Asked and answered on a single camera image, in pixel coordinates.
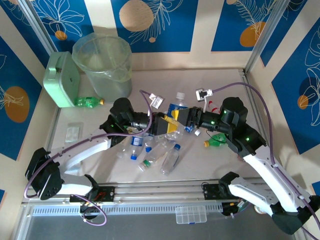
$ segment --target metal frame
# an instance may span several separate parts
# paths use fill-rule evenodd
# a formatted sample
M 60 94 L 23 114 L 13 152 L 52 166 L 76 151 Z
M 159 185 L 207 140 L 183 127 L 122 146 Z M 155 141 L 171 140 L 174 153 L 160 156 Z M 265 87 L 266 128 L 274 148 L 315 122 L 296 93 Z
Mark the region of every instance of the metal frame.
M 277 3 L 274 5 L 274 8 L 268 20 L 266 21 L 263 31 L 260 34 L 255 46 L 253 47 L 251 56 L 244 67 L 245 75 L 247 75 L 252 70 L 257 59 L 259 59 L 260 54 L 264 50 L 278 22 L 280 21 L 283 13 L 285 12 L 289 2 L 290 0 L 278 0 Z
M 32 6 L 32 3 L 29 0 L 17 0 L 17 1 L 19 3 L 21 11 L 23 12 L 28 22 L 30 23 L 33 31 L 39 38 L 40 42 L 42 43 L 44 49 L 47 51 L 49 56 L 53 52 L 58 52 L 54 42 L 52 41 L 52 39 L 48 34 L 48 31 L 46 30 L 41 19 L 39 18 L 34 7 Z

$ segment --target mint green case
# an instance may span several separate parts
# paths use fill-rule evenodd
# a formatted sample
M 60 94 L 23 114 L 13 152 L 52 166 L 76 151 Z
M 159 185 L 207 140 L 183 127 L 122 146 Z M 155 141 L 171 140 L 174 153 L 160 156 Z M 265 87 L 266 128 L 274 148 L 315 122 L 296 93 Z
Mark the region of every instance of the mint green case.
M 53 52 L 43 78 L 43 86 L 59 108 L 75 106 L 80 74 L 68 51 Z

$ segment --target green soda bottle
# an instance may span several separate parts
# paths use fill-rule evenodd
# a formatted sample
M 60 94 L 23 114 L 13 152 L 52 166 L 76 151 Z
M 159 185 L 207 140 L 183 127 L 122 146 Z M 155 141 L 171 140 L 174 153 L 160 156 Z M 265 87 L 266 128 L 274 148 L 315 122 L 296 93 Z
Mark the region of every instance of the green soda bottle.
M 98 105 L 103 105 L 105 100 L 96 97 L 77 97 L 75 99 L 75 106 L 80 108 L 94 108 Z
M 207 148 L 209 146 L 219 147 L 226 143 L 226 136 L 224 133 L 219 133 L 213 135 L 208 141 L 204 141 L 204 146 Z

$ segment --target clear plastic container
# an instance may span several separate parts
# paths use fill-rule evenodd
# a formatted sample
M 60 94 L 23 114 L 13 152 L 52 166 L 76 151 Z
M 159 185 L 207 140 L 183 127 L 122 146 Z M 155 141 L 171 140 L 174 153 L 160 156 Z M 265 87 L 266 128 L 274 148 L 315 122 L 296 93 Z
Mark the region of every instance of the clear plastic container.
M 142 172 L 146 171 L 151 165 L 165 155 L 172 147 L 174 146 L 173 141 L 168 141 L 163 138 L 162 141 L 159 141 L 150 152 L 145 155 L 143 162 L 139 164 L 139 168 Z
M 161 173 L 168 175 L 175 169 L 180 155 L 179 150 L 180 145 L 176 144 L 174 145 L 173 149 L 168 152 L 161 166 Z
M 107 103 L 130 95 L 132 52 L 121 37 L 90 33 L 73 45 L 72 59 Z

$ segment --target cable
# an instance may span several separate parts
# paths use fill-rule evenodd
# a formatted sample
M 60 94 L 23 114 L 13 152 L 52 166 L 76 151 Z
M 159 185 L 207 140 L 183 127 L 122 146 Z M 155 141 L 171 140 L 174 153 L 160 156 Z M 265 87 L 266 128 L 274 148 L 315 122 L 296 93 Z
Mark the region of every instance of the cable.
M 101 207 L 99 207 L 97 204 L 95 204 L 93 201 L 90 201 L 88 198 L 86 198 L 86 197 L 84 197 L 84 196 L 80 196 L 80 195 L 77 195 L 77 194 L 71 194 L 71 196 L 72 195 L 74 195 L 74 196 L 76 196 L 77 198 L 79 198 L 79 199 L 82 199 L 83 201 L 85 201 L 85 202 L 88 202 L 88 203 L 91 203 L 96 209 L 98 209 L 101 213 L 102 213 L 102 215 L 104 216 L 104 221 L 103 221 L 103 223 L 93 223 L 93 222 L 91 222 L 91 221 L 88 221 L 87 219 L 86 219 L 86 217 L 85 217 L 85 214 L 86 214 L 86 211 L 84 211 L 84 213 L 83 213 L 83 221 L 85 222 L 85 223 L 87 223 L 87 224 L 89 224 L 89 225 L 92 225 L 92 226 L 96 226 L 96 227 L 101 227 L 101 226 L 103 226 L 103 225 L 105 225 L 106 223 L 107 223 L 107 214 L 105 213 L 105 211 L 103 211 L 102 209 L 101 209 Z
M 269 137 L 270 137 L 270 160 L 271 160 L 271 163 L 272 163 L 275 171 L 281 176 L 282 180 L 287 185 L 289 185 L 291 187 L 291 190 L 294 191 L 298 196 L 302 196 L 302 194 L 299 192 L 299 190 L 296 188 L 296 186 L 293 185 L 293 183 L 287 178 L 287 176 L 278 168 L 277 165 L 275 165 L 276 161 L 275 161 L 275 156 L 274 156 L 274 141 L 273 141 L 272 122 L 271 122 L 269 109 L 268 109 L 267 104 L 266 104 L 264 98 L 262 97 L 261 93 L 255 87 L 253 87 L 250 84 L 245 83 L 245 82 L 234 82 L 234 83 L 228 84 L 226 86 L 217 88 L 217 89 L 213 90 L 212 93 L 216 93 L 216 92 L 219 92 L 221 90 L 224 90 L 226 88 L 229 88 L 229 87 L 232 87 L 232 86 L 236 86 L 236 85 L 243 85 L 243 86 L 246 86 L 246 87 L 252 89 L 258 95 L 258 97 L 260 98 L 260 100 L 261 100 L 261 102 L 262 102 L 262 104 L 264 106 L 264 109 L 266 111 L 266 116 L 268 118 Z M 317 224 L 317 226 L 318 226 L 318 228 L 320 230 L 320 221 L 319 221 L 315 211 L 312 209 L 312 207 L 309 205 L 309 203 L 304 198 L 302 199 L 302 202 L 309 209 L 310 213 L 314 217 L 314 220 L 315 220 L 315 222 L 316 222 L 316 224 Z
M 131 136 L 138 136 L 138 135 L 140 135 L 140 134 L 146 133 L 146 132 L 149 130 L 149 128 L 151 127 L 152 120 L 153 120 L 152 110 L 151 110 L 151 107 L 149 106 L 148 99 L 147 99 L 146 96 L 145 96 L 145 94 L 150 96 L 150 93 L 148 93 L 148 92 L 146 92 L 146 91 L 144 91 L 144 90 L 140 90 L 139 92 L 141 93 L 143 99 L 145 100 L 145 102 L 146 102 L 146 104 L 147 104 L 147 107 L 148 107 L 148 112 L 150 113 L 150 115 L 149 115 L 149 123 L 148 123 L 147 127 L 146 127 L 143 131 L 138 132 L 138 133 L 135 133 L 135 134 L 128 134 L 128 133 L 105 133 L 105 134 L 96 135 L 96 136 L 93 136 L 91 139 L 87 138 L 87 139 L 84 139 L 84 140 L 82 140 L 82 141 L 80 141 L 80 142 L 77 142 L 77 143 L 74 144 L 74 145 L 71 145 L 71 146 L 67 147 L 66 149 L 62 150 L 61 154 L 65 154 L 66 152 L 70 151 L 71 149 L 74 149 L 74 148 L 78 147 L 78 146 L 81 145 L 81 144 L 84 144 L 84 143 L 86 143 L 86 142 L 89 142 L 89 141 L 92 141 L 92 140 L 94 140 L 94 139 L 101 138 L 101 137 L 109 137 L 109 136 L 131 137 Z M 36 176 L 42 171 L 42 169 L 44 169 L 45 166 L 48 165 L 48 163 L 50 163 L 52 160 L 56 159 L 56 158 L 59 157 L 59 156 L 60 156 L 60 153 L 57 153 L 57 154 L 55 154 L 54 156 L 50 157 L 50 158 L 49 158 L 47 161 L 45 161 L 45 162 L 34 172 L 34 174 L 30 177 L 28 183 L 27 183 L 26 186 L 25 186 L 24 192 L 23 192 L 23 196 L 24 196 L 26 199 L 31 199 L 31 198 L 34 198 L 34 197 L 36 197 L 36 196 L 38 195 L 39 192 L 38 192 L 37 194 L 35 194 L 35 195 L 28 195 L 28 189 L 29 189 L 29 187 L 31 186 L 31 183 L 35 180 Z M 78 198 L 80 198 L 80 199 L 83 199 L 83 200 L 85 200 L 85 201 L 87 201 L 87 202 L 89 202 L 89 203 L 92 203 L 91 201 L 89 201 L 87 198 L 85 198 L 85 197 L 83 197 L 83 196 L 79 196 L 79 195 L 75 195 L 75 194 L 74 194 L 74 196 L 76 196 L 76 197 L 78 197 Z M 102 212 L 102 214 L 105 215 L 105 222 L 103 223 L 103 225 L 104 225 L 104 224 L 107 222 L 107 218 L 106 218 L 107 215 L 106 215 L 106 213 L 103 212 L 103 210 L 102 210 L 101 208 L 99 208 L 98 205 L 96 205 L 96 204 L 94 204 L 94 203 L 92 203 L 92 204 L 93 204 L 94 206 L 96 206 L 96 208 L 98 208 L 99 211 Z M 86 222 L 87 222 L 88 224 L 90 224 L 90 225 L 93 225 L 93 226 L 102 226 L 101 224 L 95 224 L 95 223 L 91 223 L 91 222 L 88 222 L 88 221 L 86 221 Z
M 311 232 L 309 232 L 307 229 L 305 229 L 304 227 L 301 227 L 301 228 L 306 234 L 308 234 L 310 236 L 310 238 L 312 238 L 313 240 L 319 240 L 314 235 L 312 235 Z
M 211 139 L 215 140 L 216 142 L 222 143 L 222 144 L 226 144 L 225 141 L 219 141 L 219 140 L 217 140 L 217 139 L 214 139 L 213 136 L 211 136 L 211 135 L 208 133 L 208 130 L 206 130 L 205 132 L 206 132 L 206 134 L 208 134 L 208 136 L 209 136 Z

